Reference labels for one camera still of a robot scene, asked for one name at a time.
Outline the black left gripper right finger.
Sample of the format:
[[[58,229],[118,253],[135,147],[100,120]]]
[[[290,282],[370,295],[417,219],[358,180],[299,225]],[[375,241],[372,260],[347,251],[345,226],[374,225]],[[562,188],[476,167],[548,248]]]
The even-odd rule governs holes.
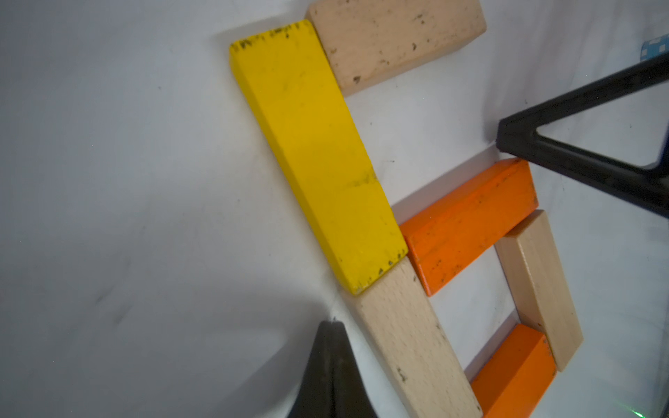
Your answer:
[[[341,418],[377,418],[362,376],[355,361],[346,328],[342,322],[332,322],[334,331],[332,354],[333,416]]]

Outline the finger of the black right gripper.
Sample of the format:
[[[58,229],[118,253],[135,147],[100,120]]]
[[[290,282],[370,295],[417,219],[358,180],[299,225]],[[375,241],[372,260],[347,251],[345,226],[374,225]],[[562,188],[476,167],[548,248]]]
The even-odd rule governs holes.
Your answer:
[[[667,143],[656,163],[638,167],[538,133],[540,126],[602,106],[667,80],[668,56],[662,54],[503,118],[498,123],[496,146],[502,153],[540,165],[667,218]]]

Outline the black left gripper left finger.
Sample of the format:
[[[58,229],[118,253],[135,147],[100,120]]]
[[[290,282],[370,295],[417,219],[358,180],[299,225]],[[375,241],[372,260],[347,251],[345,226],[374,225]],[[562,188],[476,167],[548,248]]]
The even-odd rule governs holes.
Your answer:
[[[334,413],[332,352],[330,350],[332,327],[333,322],[320,323],[297,397],[287,417],[324,418],[331,417]]]

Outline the natural wood block diagonal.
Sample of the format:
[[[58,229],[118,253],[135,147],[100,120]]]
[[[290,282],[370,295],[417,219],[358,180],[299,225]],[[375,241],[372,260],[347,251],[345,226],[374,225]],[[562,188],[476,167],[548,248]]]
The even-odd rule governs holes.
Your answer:
[[[548,214],[536,210],[495,249],[520,321],[543,333],[563,372],[584,341]]]

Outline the orange block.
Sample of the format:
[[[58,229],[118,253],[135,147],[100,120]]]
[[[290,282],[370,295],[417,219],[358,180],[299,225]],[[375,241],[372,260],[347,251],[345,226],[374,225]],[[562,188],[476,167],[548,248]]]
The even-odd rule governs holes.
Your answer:
[[[495,163],[400,228],[423,288],[432,296],[538,209],[529,163]]]
[[[557,374],[546,336],[518,324],[471,387],[483,416],[529,417]]]

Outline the natural wood block top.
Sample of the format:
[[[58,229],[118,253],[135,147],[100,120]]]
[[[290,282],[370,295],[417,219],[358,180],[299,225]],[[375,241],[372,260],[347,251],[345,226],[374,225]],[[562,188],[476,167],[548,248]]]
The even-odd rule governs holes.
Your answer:
[[[456,52],[487,30],[478,0],[315,1],[306,18],[344,96]]]

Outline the yellow block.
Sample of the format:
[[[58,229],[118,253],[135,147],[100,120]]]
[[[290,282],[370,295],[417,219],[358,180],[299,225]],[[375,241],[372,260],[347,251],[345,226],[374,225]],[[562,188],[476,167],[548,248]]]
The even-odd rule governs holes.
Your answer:
[[[358,295],[408,253],[314,26],[242,38],[232,72],[336,279]]]

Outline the blue poker chip stack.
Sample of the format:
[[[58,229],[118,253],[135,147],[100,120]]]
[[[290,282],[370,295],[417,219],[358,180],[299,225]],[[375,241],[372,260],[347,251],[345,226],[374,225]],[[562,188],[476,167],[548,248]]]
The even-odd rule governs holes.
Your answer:
[[[644,62],[654,59],[669,51],[669,34],[665,34],[643,43],[640,50],[639,61]]]

